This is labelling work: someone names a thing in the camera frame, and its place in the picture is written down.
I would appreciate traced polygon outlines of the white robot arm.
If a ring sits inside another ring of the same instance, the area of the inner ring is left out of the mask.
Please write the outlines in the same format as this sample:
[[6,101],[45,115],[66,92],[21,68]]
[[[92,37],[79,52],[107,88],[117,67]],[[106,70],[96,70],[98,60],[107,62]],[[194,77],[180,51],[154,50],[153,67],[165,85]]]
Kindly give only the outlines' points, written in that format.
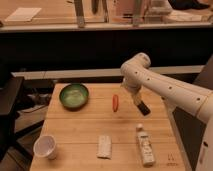
[[187,113],[206,125],[202,138],[196,171],[213,171],[213,90],[189,84],[149,70],[151,60],[145,53],[138,53],[121,65],[122,86],[131,94],[136,106],[148,107],[142,102],[142,86],[169,99]]

